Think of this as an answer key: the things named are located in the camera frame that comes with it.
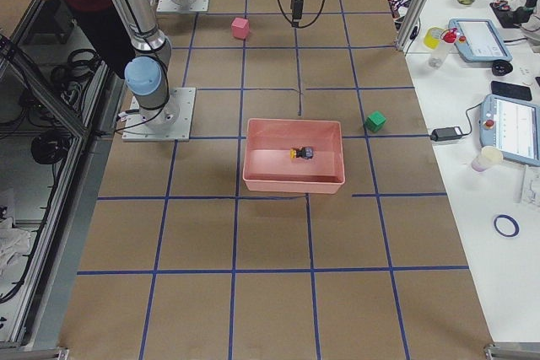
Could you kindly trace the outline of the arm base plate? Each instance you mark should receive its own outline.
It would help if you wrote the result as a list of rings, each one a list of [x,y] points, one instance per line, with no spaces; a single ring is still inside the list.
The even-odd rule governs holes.
[[[195,88],[172,88],[165,107],[156,111],[140,110],[135,96],[127,116],[126,130],[122,130],[124,142],[188,142],[191,135],[192,115],[196,100]]]
[[[206,13],[210,0],[157,0],[157,14]]]

